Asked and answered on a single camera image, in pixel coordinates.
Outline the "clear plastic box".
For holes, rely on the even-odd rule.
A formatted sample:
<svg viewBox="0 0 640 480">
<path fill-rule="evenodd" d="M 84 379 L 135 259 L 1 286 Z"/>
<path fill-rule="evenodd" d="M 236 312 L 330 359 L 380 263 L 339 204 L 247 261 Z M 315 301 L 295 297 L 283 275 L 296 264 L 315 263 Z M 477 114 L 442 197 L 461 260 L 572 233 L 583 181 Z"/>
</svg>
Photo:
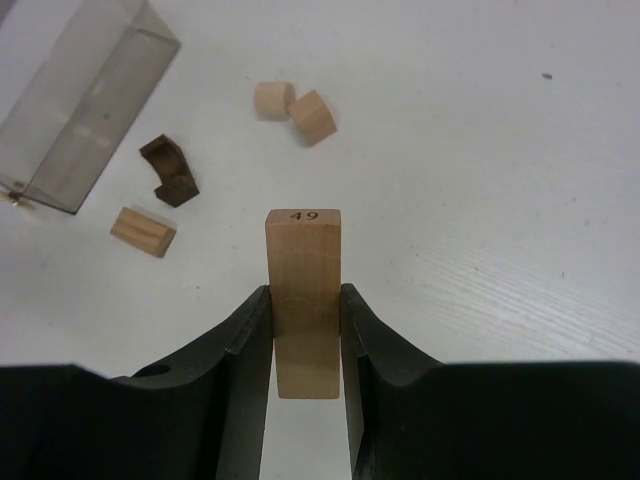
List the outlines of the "clear plastic box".
<svg viewBox="0 0 640 480">
<path fill-rule="evenodd" d="M 77 213 L 179 49 L 149 1 L 2 2 L 2 194 Z"/>
</svg>

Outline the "light wood cube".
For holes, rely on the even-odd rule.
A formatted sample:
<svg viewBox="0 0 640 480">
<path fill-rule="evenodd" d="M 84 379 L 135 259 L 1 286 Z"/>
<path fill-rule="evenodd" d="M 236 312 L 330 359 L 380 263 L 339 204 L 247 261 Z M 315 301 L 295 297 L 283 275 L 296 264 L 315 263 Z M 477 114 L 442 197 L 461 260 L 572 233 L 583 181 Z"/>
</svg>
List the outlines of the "light wood cube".
<svg viewBox="0 0 640 480">
<path fill-rule="evenodd" d="M 316 90 L 291 103 L 287 111 L 309 147 L 337 132 L 334 118 Z"/>
</svg>

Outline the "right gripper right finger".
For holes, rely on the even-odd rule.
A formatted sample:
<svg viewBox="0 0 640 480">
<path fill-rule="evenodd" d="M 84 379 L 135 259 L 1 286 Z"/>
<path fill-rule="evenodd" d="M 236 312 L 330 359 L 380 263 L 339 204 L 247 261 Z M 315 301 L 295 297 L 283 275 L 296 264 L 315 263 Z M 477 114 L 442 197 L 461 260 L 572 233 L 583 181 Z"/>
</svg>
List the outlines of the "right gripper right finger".
<svg viewBox="0 0 640 480">
<path fill-rule="evenodd" d="M 442 363 L 340 296 L 356 479 L 635 479 L 639 367 L 621 361 Z"/>
</svg>

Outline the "light wood notched block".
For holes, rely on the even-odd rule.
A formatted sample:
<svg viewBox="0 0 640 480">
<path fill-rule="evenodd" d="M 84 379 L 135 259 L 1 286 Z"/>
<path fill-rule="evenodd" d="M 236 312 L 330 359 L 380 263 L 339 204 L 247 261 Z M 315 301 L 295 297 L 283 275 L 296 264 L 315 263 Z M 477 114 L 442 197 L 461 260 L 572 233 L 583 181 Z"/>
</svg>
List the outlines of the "light wood notched block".
<svg viewBox="0 0 640 480">
<path fill-rule="evenodd" d="M 175 238 L 176 230 L 143 213 L 123 207 L 110 234 L 155 258 L 163 258 Z"/>
</svg>

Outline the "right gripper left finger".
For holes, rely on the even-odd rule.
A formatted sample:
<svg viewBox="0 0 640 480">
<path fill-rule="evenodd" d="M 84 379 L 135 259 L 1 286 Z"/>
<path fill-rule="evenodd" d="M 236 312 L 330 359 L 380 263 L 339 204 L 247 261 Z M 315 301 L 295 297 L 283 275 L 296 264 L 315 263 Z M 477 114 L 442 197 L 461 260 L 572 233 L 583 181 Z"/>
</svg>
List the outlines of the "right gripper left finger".
<svg viewBox="0 0 640 480">
<path fill-rule="evenodd" d="M 5 479 L 256 479 L 272 360 L 271 299 L 131 376 L 79 366 L 1 371 Z"/>
</svg>

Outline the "dark brown notched block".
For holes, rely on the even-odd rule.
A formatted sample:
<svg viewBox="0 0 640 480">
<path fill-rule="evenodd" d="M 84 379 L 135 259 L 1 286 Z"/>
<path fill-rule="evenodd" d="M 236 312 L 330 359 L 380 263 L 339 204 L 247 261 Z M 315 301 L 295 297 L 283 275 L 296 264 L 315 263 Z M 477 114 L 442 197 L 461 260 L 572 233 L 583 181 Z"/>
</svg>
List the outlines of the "dark brown notched block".
<svg viewBox="0 0 640 480">
<path fill-rule="evenodd" d="M 200 193 L 182 149 L 168 136 L 156 137 L 139 152 L 159 176 L 161 184 L 154 190 L 159 200 L 178 208 Z"/>
</svg>

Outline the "tall light wood block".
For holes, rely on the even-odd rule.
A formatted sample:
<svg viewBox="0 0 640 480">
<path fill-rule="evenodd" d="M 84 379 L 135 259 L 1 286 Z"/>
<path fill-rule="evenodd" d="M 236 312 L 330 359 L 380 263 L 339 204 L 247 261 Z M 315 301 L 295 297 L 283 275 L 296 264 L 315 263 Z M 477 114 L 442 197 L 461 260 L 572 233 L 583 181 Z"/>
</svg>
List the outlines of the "tall light wood block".
<svg viewBox="0 0 640 480">
<path fill-rule="evenodd" d="M 265 237 L 278 395 L 337 399 L 341 212 L 275 209 Z"/>
</svg>

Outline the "light wood rounded block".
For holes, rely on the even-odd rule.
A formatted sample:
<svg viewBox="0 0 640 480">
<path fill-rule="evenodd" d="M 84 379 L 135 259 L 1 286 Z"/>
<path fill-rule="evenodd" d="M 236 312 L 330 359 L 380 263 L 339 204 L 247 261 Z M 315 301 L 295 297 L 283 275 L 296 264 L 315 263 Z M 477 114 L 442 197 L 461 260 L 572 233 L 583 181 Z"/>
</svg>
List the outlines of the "light wood rounded block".
<svg viewBox="0 0 640 480">
<path fill-rule="evenodd" d="M 295 101 L 295 89 L 286 81 L 259 82 L 254 88 L 253 103 L 257 116 L 264 120 L 286 120 L 289 105 Z"/>
</svg>

